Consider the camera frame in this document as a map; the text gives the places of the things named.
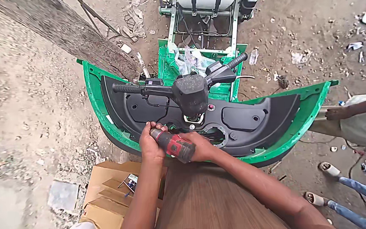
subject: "sandy ground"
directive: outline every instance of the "sandy ground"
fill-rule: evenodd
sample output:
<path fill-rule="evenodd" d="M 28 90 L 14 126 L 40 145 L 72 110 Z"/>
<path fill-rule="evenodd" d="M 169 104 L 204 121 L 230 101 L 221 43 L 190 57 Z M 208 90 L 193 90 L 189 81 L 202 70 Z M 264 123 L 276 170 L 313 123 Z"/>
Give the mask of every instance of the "sandy ground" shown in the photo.
<path fill-rule="evenodd" d="M 88 20 L 76 0 L 65 2 Z M 110 23 L 124 25 L 122 7 L 127 2 L 86 3 Z M 154 35 L 147 31 L 147 38 L 136 43 L 122 39 L 140 51 L 145 62 L 155 69 L 157 38 L 166 36 L 169 24 L 167 18 L 159 15 L 158 4 L 149 0 L 140 7 L 144 11 L 144 28 L 155 30 Z M 243 71 L 257 79 L 241 81 L 240 99 L 276 91 L 277 82 L 267 81 L 267 74 L 273 78 L 275 71 L 287 75 L 289 89 L 340 80 L 340 85 L 329 92 L 328 105 L 348 99 L 344 87 L 353 95 L 366 93 L 366 26 L 355 19 L 363 11 L 366 0 L 259 1 L 255 17 L 238 28 L 238 42 L 248 43 L 248 53 L 255 46 L 259 48 L 257 65 L 245 64 Z M 98 26 L 106 35 L 105 26 Z M 358 27 L 363 33 L 356 33 Z M 348 43 L 356 41 L 364 42 L 364 63 L 358 63 L 358 50 L 345 51 Z M 290 52 L 302 53 L 306 49 L 313 52 L 310 60 L 292 64 Z M 307 132 L 302 139 L 326 142 L 331 137 Z M 328 180 L 317 169 L 319 162 L 329 161 L 348 174 L 359 155 L 348 148 L 342 150 L 342 145 L 345 142 L 340 138 L 331 143 L 297 143 L 272 176 L 286 175 L 283 182 L 292 190 L 323 194 L 364 216 L 365 205 L 359 196 Z M 331 146 L 338 146 L 338 151 L 331 152 Z M 116 162 L 130 159 L 101 131 L 86 96 L 83 70 L 75 57 L 0 13 L 0 191 L 18 198 L 17 204 L 7 210 L 20 212 L 8 216 L 17 228 L 61 229 L 78 220 L 89 173 L 97 157 L 87 148 Z M 351 175 L 366 184 L 366 174 L 359 166 L 352 169 Z M 53 211 L 48 207 L 48 191 L 55 179 L 80 185 L 74 211 Z M 333 211 L 321 211 L 337 228 L 354 228 Z"/>

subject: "metal rod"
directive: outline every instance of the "metal rod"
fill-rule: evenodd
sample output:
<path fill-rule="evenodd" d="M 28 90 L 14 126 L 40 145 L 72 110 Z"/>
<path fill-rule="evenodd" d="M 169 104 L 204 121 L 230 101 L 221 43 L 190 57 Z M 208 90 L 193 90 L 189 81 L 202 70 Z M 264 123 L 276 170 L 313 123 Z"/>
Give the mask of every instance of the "metal rod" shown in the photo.
<path fill-rule="evenodd" d="M 119 33 L 116 29 L 114 29 L 114 27 L 112 27 L 109 23 L 107 23 L 102 17 L 100 17 L 92 8 L 90 8 L 87 4 L 85 4 L 83 2 L 83 0 L 78 0 L 79 3 L 81 4 L 81 7 L 85 8 L 87 11 L 89 11 L 89 13 L 97 18 L 98 20 L 100 20 L 100 22 L 102 22 L 104 25 L 106 25 L 109 29 L 111 29 L 115 34 L 118 34 L 119 36 L 121 36 L 121 33 Z"/>

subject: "handlebar grip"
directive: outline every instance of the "handlebar grip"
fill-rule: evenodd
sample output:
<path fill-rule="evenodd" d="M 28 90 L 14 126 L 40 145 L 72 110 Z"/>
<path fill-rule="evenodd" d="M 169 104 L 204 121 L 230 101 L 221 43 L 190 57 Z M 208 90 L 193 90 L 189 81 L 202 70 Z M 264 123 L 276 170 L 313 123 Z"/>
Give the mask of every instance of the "handlebar grip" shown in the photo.
<path fill-rule="evenodd" d="M 114 92 L 142 94 L 140 86 L 135 86 L 135 85 L 130 85 L 130 84 L 112 84 L 112 90 Z"/>
<path fill-rule="evenodd" d="M 246 52 L 241 53 L 241 55 L 237 56 L 234 60 L 231 60 L 227 66 L 228 68 L 235 68 L 237 65 L 241 64 L 244 60 L 248 59 L 248 54 Z"/>

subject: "red drill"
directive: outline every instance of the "red drill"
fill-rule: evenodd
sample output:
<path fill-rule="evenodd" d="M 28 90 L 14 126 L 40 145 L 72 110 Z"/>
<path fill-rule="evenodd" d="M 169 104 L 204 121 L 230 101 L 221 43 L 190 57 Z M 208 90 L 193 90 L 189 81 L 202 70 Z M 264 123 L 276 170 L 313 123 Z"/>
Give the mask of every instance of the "red drill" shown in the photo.
<path fill-rule="evenodd" d="M 183 163 L 190 162 L 196 151 L 196 145 L 177 134 L 159 129 L 151 129 L 149 133 L 167 154 L 176 157 Z"/>

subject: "cardboard box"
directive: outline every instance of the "cardboard box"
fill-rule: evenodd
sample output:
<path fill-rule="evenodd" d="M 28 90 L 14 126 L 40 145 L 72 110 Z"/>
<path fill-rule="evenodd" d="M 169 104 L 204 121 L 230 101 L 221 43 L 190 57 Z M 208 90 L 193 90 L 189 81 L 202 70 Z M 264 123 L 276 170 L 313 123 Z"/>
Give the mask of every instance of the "cardboard box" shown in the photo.
<path fill-rule="evenodd" d="M 129 174 L 139 177 L 140 170 L 141 164 L 132 161 L 124 164 L 105 161 L 95 165 L 84 199 L 85 211 L 79 222 L 92 222 L 97 229 L 120 228 L 128 206 L 133 200 L 133 193 L 125 197 L 130 191 L 129 188 L 125 184 L 120 188 L 117 187 Z M 164 167 L 162 177 L 166 175 L 166 171 Z M 160 194 L 163 193 L 163 188 L 163 186 L 160 187 Z M 158 199 L 157 207 L 160 208 L 161 205 L 162 200 Z"/>

